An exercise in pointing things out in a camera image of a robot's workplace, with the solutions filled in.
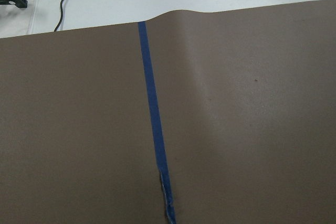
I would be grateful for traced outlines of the clear plastic bag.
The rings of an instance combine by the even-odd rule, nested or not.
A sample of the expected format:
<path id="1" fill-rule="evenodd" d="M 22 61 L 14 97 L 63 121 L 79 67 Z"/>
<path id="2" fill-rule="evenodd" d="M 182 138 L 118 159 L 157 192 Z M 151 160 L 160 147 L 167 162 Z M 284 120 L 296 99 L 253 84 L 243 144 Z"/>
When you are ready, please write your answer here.
<path id="1" fill-rule="evenodd" d="M 1 38 L 29 34 L 37 0 L 1 0 Z"/>

